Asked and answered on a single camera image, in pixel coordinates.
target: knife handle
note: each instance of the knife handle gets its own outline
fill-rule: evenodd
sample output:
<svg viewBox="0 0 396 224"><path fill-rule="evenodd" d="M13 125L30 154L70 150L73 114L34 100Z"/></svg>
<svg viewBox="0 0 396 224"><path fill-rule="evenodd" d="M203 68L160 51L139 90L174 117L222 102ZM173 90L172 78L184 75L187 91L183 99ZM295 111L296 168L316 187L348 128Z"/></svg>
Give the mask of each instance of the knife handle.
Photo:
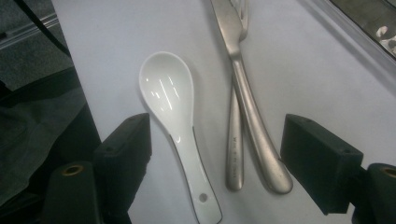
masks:
<svg viewBox="0 0 396 224"><path fill-rule="evenodd" d="M240 190L244 185L244 150L242 142L242 120L235 89L232 87L230 105L230 127L228 132L226 184L230 190Z"/></svg>
<svg viewBox="0 0 396 224"><path fill-rule="evenodd" d="M233 85L240 109L247 126L248 135L256 151L263 177L273 192L289 193L293 187L290 175L279 158L266 131L259 110L251 93L242 56L232 57Z"/></svg>

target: metal utensil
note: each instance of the metal utensil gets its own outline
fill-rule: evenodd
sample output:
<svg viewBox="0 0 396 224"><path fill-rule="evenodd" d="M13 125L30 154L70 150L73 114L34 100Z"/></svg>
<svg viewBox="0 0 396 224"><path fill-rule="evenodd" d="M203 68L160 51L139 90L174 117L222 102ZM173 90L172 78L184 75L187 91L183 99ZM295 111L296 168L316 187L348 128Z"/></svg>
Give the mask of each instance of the metal utensil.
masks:
<svg viewBox="0 0 396 224"><path fill-rule="evenodd" d="M211 0L224 39L225 47L233 63L233 85L238 103L241 105L248 135L260 162L261 171L268 187L275 193L291 191L292 181L284 164L280 161L271 139L265 130L259 110L253 99L239 48L243 31L238 13L229 0Z"/></svg>
<svg viewBox="0 0 396 224"><path fill-rule="evenodd" d="M139 85L148 107L175 144L199 223L219 223L222 218L219 204L193 133L194 91L188 66L174 54L155 53L143 63Z"/></svg>
<svg viewBox="0 0 396 224"><path fill-rule="evenodd" d="M248 0L231 0L242 22L242 41L248 34ZM228 132L226 184L231 190L240 190L244 185L244 150L242 141L242 120L235 88L232 86L230 102L230 126Z"/></svg>

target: table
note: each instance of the table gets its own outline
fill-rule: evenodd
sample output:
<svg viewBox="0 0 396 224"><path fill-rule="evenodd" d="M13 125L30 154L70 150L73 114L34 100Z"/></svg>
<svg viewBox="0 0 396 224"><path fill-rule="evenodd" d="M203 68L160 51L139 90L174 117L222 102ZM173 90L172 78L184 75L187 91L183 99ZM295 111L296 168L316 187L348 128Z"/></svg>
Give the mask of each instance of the table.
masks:
<svg viewBox="0 0 396 224"><path fill-rule="evenodd" d="M225 187L231 63L209 0L52 0L102 140L126 118L149 111L138 76L143 61L170 51L189 66L194 128L221 223L350 223L323 216L294 180L288 195L262 185L245 143L245 185ZM364 153L363 167L395 164L396 64L323 1L250 1L242 43L263 121L280 149L288 113L313 119ZM129 211L132 222L197 223L177 153L151 116L153 154Z"/></svg>

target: metal fork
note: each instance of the metal fork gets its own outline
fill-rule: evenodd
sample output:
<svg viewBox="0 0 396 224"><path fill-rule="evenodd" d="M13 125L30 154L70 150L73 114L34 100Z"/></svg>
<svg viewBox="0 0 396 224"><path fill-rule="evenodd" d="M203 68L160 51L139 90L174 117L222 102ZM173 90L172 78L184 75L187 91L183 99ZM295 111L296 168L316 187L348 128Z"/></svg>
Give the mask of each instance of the metal fork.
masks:
<svg viewBox="0 0 396 224"><path fill-rule="evenodd" d="M240 40L248 34L248 0L231 0L242 22ZM228 132L226 184L231 190L240 190L244 185L244 149L242 141L242 120L235 89L232 87L230 102L230 126Z"/></svg>
<svg viewBox="0 0 396 224"><path fill-rule="evenodd" d="M256 151L263 177L273 192L291 191L292 181L265 130L259 109L253 99L239 47L243 25L229 0L211 0L225 47L233 63L233 85L242 110L248 135Z"/></svg>

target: ceramic spoon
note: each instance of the ceramic spoon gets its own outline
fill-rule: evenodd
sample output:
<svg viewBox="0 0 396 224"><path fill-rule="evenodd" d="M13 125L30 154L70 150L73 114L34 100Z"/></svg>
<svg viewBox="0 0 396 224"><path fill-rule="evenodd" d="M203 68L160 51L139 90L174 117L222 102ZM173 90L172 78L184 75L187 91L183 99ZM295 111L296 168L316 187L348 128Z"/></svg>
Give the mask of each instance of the ceramic spoon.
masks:
<svg viewBox="0 0 396 224"><path fill-rule="evenodd" d="M143 63L139 84L148 107L175 144L199 223L219 223L219 204L201 163L193 133L194 96L189 68L176 55L158 52Z"/></svg>

